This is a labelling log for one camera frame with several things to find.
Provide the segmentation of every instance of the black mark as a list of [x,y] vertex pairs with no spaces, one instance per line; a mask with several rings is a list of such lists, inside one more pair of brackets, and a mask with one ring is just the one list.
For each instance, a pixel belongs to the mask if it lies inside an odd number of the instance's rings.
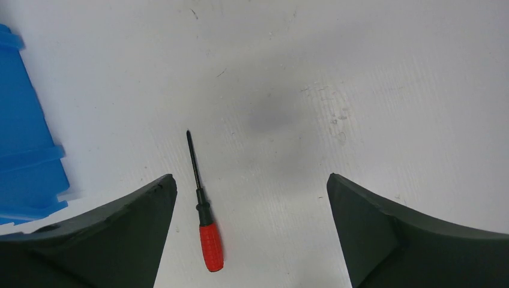
[[193,9],[191,9],[191,8],[189,8],[189,10],[191,10],[191,12],[193,12],[193,14],[194,14],[194,18],[196,18],[196,20],[198,20],[198,15],[196,15],[196,12],[194,12],[194,10],[193,10]]
[[221,72],[221,73],[220,73],[218,76],[216,76],[216,77],[219,77],[219,76],[223,75],[223,73],[224,73],[224,72],[226,72],[226,68],[223,70],[223,72]]

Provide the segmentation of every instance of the white tabletop surface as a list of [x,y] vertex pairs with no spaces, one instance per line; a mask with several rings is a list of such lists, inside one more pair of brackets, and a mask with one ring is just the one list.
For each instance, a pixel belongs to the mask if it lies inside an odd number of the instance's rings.
[[[171,173],[155,287],[349,287],[334,172],[509,233],[508,14],[506,0],[0,0],[71,183],[68,208],[0,232]],[[214,274],[186,129],[224,242]]]

